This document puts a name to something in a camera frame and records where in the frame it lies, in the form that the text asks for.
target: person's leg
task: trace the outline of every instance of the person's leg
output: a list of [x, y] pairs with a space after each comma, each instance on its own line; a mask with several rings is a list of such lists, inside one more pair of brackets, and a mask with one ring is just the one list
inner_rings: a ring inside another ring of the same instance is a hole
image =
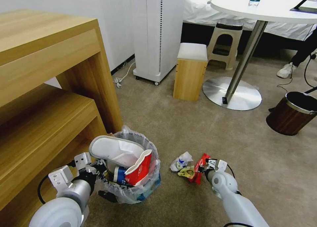
[[302, 43], [291, 62], [298, 67], [314, 50], [317, 49], [317, 29]]
[[280, 78], [288, 78], [292, 71], [294, 71], [315, 49], [317, 49], [317, 29], [303, 41], [301, 47], [295, 56], [293, 56], [290, 63], [284, 65], [276, 75]]

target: black pants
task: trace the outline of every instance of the black pants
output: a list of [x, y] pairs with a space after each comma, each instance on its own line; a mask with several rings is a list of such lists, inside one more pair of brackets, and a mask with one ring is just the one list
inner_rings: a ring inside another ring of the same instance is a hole
[[303, 41], [301, 48], [297, 51], [291, 62], [293, 62], [294, 66], [298, 67], [315, 49], [317, 49], [317, 29]]

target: carpet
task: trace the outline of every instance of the carpet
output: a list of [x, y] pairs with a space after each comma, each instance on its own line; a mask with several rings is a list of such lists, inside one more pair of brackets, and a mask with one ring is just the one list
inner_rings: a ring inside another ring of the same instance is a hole
[[[86, 227], [101, 226], [212, 226], [229, 222], [222, 202], [203, 177], [200, 185], [189, 183], [169, 169], [172, 161], [188, 151], [194, 162], [203, 153], [222, 159], [232, 167], [240, 192], [250, 199], [269, 226], [313, 227], [317, 223], [317, 119], [296, 136], [283, 136], [265, 122], [268, 109], [285, 92], [276, 85], [287, 83], [277, 71], [292, 53], [252, 58], [243, 80], [258, 87], [263, 101], [250, 111], [224, 109], [201, 91], [197, 102], [173, 99], [175, 69], [159, 86], [135, 80], [132, 69], [116, 89], [123, 121], [143, 133], [157, 147], [161, 160], [161, 185], [142, 203], [110, 203], [94, 193], [89, 201]], [[123, 77], [131, 61], [114, 77]], [[289, 91], [306, 91], [305, 63], [294, 71]], [[308, 80], [316, 84], [317, 61], [308, 69]], [[232, 76], [223, 64], [211, 61], [204, 80]]]

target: wood-grain trash bin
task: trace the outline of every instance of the wood-grain trash bin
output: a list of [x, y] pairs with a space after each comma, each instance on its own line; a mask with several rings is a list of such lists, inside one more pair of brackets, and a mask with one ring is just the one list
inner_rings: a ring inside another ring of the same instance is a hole
[[296, 135], [317, 115], [317, 99], [301, 92], [288, 92], [266, 118], [268, 126], [284, 135]]

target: wooden stool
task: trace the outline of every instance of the wooden stool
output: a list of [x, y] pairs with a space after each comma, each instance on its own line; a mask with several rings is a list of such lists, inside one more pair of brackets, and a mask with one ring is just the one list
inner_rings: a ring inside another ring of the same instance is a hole
[[[226, 70], [232, 70], [237, 56], [237, 49], [242, 34], [242, 29], [242, 25], [227, 25], [217, 23], [207, 48], [208, 61], [223, 61], [226, 63]], [[232, 37], [232, 43], [230, 46], [217, 44], [218, 38], [224, 34], [230, 35]]]
[[177, 56], [174, 98], [198, 100], [207, 63], [206, 45], [181, 43]]

